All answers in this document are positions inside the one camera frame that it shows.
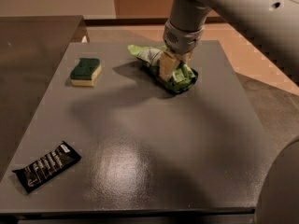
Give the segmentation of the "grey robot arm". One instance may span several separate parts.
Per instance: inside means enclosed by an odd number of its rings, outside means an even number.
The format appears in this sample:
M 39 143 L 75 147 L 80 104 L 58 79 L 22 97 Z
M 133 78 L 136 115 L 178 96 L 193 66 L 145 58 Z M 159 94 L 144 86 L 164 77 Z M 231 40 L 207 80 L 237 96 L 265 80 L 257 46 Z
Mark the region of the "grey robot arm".
M 194 50 L 207 13 L 215 10 L 294 83 L 299 83 L 299 0 L 173 0 L 164 43 L 184 56 Z M 299 138 L 267 173 L 254 224 L 299 224 Z

